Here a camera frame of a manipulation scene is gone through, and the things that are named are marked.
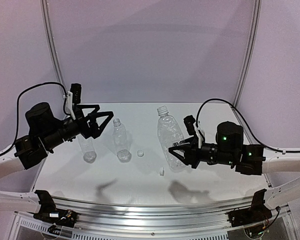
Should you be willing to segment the clear plastic bottle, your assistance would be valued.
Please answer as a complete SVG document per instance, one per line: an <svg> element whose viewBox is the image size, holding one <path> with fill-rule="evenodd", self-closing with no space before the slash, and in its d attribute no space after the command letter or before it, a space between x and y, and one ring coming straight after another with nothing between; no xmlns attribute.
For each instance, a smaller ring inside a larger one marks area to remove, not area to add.
<svg viewBox="0 0 300 240"><path fill-rule="evenodd" d="M113 143L115 147L115 154L120 162L127 163L131 160L130 147L127 137L125 125L119 118L113 120Z"/></svg>
<svg viewBox="0 0 300 240"><path fill-rule="evenodd" d="M182 130L172 115L168 113L159 115L157 137L169 167L173 171L183 169L185 165L178 158L169 153L169 148L172 147L174 143L184 140Z"/></svg>
<svg viewBox="0 0 300 240"><path fill-rule="evenodd" d="M81 134L77 137L83 155L83 160L89 164L95 162L97 153L91 138L84 138Z"/></svg>

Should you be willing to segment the white blue bottle cap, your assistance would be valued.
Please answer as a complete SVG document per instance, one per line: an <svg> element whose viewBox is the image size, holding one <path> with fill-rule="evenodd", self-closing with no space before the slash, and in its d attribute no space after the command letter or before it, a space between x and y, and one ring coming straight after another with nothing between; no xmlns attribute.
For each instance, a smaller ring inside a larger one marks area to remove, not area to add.
<svg viewBox="0 0 300 240"><path fill-rule="evenodd" d="M159 169L159 175L160 175L160 176L164 176L164 175L165 175L165 169L164 169L163 167L161 167L161 168Z"/></svg>
<svg viewBox="0 0 300 240"><path fill-rule="evenodd" d="M157 108L157 113L158 113L158 116L161 117L163 115L168 114L169 111L168 111L168 108L165 105L163 105L163 106Z"/></svg>
<svg viewBox="0 0 300 240"><path fill-rule="evenodd" d="M143 157L144 156L144 152L142 150L138 150L137 151L137 156L138 157Z"/></svg>

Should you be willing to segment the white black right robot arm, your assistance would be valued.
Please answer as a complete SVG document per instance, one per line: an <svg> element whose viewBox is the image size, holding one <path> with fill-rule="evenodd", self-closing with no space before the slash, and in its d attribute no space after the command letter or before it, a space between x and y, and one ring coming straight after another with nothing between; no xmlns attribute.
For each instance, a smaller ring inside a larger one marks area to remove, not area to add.
<svg viewBox="0 0 300 240"><path fill-rule="evenodd" d="M266 158L260 144L244 144L243 127L230 121L220 123L216 128L215 143L206 143L199 129L185 120L191 135L176 142L168 152L184 165L196 169L201 162L208 165L227 165L236 172L247 176L260 176L273 172L299 172L300 153L283 157ZM300 177L270 190L262 189L254 193L251 209L265 207L272 210L284 203L300 198Z"/></svg>

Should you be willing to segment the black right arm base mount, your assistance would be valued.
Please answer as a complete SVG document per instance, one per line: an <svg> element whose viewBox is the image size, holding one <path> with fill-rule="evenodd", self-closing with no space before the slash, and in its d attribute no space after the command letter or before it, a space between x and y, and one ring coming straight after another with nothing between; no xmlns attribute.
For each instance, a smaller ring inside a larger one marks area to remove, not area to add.
<svg viewBox="0 0 300 240"><path fill-rule="evenodd" d="M270 222L272 210L269 206L266 206L265 193L266 189L261 189L254 193L251 201L251 205L248 208L234 209L230 211L228 220L232 227L239 227L249 225L261 221L266 221L266 225L263 230L269 228L273 222L278 218L281 208L276 207L277 215L272 222Z"/></svg>

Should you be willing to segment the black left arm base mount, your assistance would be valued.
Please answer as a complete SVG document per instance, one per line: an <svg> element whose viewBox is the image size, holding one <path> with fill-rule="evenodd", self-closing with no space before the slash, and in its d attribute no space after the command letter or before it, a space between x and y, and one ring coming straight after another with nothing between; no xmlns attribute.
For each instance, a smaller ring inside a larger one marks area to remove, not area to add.
<svg viewBox="0 0 300 240"><path fill-rule="evenodd" d="M33 218L51 224L47 231L50 234L59 235L62 227L74 228L78 213L70 209L56 207L53 198L46 190L36 190L38 196L39 211L33 214Z"/></svg>

